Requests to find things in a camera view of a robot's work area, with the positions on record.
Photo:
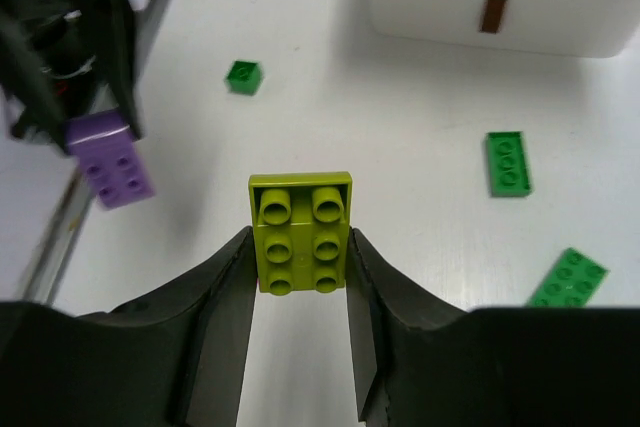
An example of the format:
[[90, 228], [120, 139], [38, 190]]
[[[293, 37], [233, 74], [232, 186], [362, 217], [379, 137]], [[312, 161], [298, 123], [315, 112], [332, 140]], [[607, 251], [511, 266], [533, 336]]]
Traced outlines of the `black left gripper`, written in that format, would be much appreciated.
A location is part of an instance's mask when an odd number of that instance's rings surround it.
[[129, 0], [1, 0], [1, 84], [64, 154], [63, 81], [107, 86], [138, 140], [136, 37]]

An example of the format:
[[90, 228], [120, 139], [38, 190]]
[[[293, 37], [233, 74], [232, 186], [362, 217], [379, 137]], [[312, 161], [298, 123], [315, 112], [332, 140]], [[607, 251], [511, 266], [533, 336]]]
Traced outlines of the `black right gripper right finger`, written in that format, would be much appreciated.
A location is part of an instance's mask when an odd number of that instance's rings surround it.
[[639, 312], [448, 304], [359, 230], [346, 257], [358, 419], [368, 426], [635, 426]]

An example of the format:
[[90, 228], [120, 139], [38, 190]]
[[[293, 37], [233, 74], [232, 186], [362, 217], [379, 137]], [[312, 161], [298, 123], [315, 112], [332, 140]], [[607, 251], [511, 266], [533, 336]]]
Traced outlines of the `lime lego brick top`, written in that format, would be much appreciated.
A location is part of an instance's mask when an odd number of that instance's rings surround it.
[[256, 174], [248, 181], [262, 293], [331, 293], [345, 285], [352, 177]]

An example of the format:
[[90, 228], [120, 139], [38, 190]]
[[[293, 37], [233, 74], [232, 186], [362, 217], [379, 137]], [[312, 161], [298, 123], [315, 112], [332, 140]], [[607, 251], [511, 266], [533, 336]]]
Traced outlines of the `purple lego brick top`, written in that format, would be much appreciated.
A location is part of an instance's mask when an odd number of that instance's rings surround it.
[[72, 119], [66, 146], [104, 208], [120, 208], [155, 195], [130, 128], [117, 111]]

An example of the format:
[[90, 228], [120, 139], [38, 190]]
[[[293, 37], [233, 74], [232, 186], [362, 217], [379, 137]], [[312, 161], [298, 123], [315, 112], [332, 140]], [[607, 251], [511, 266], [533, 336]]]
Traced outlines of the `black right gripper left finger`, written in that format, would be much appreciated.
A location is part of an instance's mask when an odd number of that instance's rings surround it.
[[1, 306], [5, 426], [233, 426], [256, 294], [253, 233], [109, 312]]

